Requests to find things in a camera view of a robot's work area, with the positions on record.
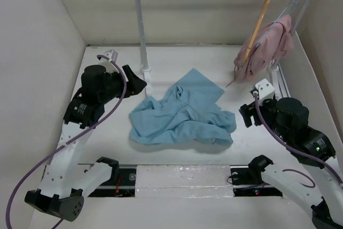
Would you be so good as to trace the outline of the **light blue trousers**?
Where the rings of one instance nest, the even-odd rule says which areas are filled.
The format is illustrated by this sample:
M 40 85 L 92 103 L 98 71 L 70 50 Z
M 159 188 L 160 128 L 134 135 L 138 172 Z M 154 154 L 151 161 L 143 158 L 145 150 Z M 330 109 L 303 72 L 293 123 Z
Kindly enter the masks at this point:
M 230 146 L 236 118 L 217 105 L 223 93 L 214 82 L 191 69 L 161 100 L 148 96 L 129 114 L 130 138 L 143 145 L 197 140 Z

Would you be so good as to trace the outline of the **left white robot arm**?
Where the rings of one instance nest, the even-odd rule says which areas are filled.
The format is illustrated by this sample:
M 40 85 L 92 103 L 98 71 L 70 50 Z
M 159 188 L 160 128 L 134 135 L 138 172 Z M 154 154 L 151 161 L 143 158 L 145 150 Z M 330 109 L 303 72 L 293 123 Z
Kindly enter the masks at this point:
M 103 65 L 87 66 L 81 75 L 81 88 L 64 114 L 58 152 L 53 155 L 38 189 L 26 193 L 25 203 L 42 213 L 74 221 L 84 199 L 99 185 L 116 183 L 120 176 L 117 160 L 100 157 L 80 179 L 78 161 L 95 127 L 113 113 L 105 113 L 105 104 L 114 98 L 122 101 L 137 95 L 146 85 L 128 65 L 121 72 L 112 73 Z

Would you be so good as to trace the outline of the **pink garment on hanger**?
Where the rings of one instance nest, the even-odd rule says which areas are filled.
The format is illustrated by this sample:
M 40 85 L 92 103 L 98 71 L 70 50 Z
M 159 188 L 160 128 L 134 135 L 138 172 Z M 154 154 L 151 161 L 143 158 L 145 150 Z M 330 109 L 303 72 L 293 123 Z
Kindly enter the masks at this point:
M 284 15 L 259 29 L 251 51 L 244 59 L 251 37 L 248 37 L 234 59 L 234 78 L 229 83 L 252 81 L 272 61 L 280 60 L 294 48 L 290 33 L 292 18 Z

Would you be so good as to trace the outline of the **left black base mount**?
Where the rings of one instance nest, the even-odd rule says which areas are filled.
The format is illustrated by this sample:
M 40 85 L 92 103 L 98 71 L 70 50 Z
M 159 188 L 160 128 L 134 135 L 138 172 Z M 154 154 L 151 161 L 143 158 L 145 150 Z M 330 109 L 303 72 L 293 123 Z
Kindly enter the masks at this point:
M 120 167 L 117 179 L 110 179 L 93 191 L 89 197 L 135 197 L 135 166 Z

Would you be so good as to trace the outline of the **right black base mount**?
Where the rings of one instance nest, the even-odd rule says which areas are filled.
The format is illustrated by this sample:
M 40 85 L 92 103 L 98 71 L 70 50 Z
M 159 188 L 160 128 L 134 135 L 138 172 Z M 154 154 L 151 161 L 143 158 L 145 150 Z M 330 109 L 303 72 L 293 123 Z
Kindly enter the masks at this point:
M 251 175 L 248 166 L 230 167 L 227 183 L 233 187 L 234 197 L 283 197 L 278 189 Z

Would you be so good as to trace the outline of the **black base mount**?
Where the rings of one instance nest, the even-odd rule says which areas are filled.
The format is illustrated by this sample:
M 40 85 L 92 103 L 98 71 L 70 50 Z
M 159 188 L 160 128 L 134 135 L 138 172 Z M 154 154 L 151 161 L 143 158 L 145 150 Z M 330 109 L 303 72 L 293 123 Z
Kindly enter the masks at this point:
M 278 189 L 251 175 L 248 166 L 230 167 L 227 183 L 233 187 L 234 197 L 283 197 Z
M 93 191 L 89 197 L 135 197 L 135 166 L 120 167 L 117 179 L 110 179 Z

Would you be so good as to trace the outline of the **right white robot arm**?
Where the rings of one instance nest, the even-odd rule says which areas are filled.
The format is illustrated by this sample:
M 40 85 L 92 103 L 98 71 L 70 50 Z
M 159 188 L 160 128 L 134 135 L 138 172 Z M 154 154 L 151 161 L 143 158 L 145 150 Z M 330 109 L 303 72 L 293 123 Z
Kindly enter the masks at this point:
M 336 157 L 329 138 L 308 125 L 309 110 L 294 98 L 256 99 L 239 109 L 246 127 L 263 125 L 305 172 L 281 168 L 259 155 L 245 170 L 247 191 L 270 185 L 310 217 L 315 228 L 342 228 L 342 174 L 328 162 Z

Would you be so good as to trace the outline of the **wooden clothes hanger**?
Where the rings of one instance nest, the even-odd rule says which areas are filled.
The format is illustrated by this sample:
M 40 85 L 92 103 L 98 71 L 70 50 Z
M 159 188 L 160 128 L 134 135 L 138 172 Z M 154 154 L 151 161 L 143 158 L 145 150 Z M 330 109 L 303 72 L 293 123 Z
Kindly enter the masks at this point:
M 245 54 L 243 56 L 243 62 L 245 63 L 248 59 L 248 56 L 253 48 L 253 44 L 254 44 L 254 41 L 255 41 L 255 38 L 257 36 L 257 33 L 262 25 L 262 22 L 263 22 L 263 19 L 264 19 L 264 16 L 266 15 L 266 12 L 267 12 L 267 9 L 269 8 L 269 4 L 270 4 L 271 0 L 265 0 L 264 3 L 263 3 L 263 6 L 262 6 L 262 9 L 261 9 L 261 12 L 260 12 L 260 15 L 258 17 L 258 20 L 257 20 L 257 23 L 256 23 L 256 26 L 255 26 L 255 29 L 253 31 L 253 34 L 251 36 L 251 39 L 249 41 L 249 44 L 247 46 L 247 49 L 245 51 Z

